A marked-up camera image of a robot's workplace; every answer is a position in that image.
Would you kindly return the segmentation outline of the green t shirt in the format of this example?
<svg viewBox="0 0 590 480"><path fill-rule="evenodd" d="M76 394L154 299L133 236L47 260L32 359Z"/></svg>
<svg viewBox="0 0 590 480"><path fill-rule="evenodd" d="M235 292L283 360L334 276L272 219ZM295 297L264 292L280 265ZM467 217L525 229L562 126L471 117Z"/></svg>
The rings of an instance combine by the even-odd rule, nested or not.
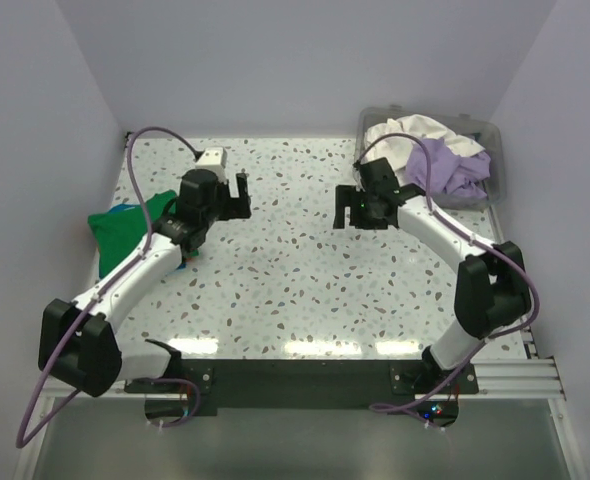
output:
<svg viewBox="0 0 590 480"><path fill-rule="evenodd" d="M87 224L99 253L98 277L114 270L147 234L142 207L119 204L105 213L89 215Z"/></svg>

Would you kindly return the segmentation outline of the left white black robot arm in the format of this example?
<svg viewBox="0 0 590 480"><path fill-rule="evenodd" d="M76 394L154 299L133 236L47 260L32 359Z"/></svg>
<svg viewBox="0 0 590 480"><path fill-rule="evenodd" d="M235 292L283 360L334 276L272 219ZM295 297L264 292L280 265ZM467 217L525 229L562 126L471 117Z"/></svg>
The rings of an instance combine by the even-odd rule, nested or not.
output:
<svg viewBox="0 0 590 480"><path fill-rule="evenodd" d="M247 176L235 176L238 194L212 168L188 171L136 248L94 287L72 301L55 299L43 312L38 367L74 389L99 397L118 381L176 379L181 354L147 339L119 345L116 334L131 310L186 257L201 247L217 221L248 219Z"/></svg>

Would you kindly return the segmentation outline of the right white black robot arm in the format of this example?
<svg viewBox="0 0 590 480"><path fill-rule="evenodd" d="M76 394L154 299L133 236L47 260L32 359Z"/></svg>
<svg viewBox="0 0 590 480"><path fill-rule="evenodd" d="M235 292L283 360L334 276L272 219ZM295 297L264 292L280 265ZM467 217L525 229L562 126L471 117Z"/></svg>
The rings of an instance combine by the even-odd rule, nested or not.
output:
<svg viewBox="0 0 590 480"><path fill-rule="evenodd" d="M359 165L357 173L357 185L335 188L333 227L401 229L456 273L455 320L422 354L428 368L456 370L486 341L517 331L520 318L534 320L539 298L516 244L498 244L476 235L447 215L421 187L400 185L384 158Z"/></svg>

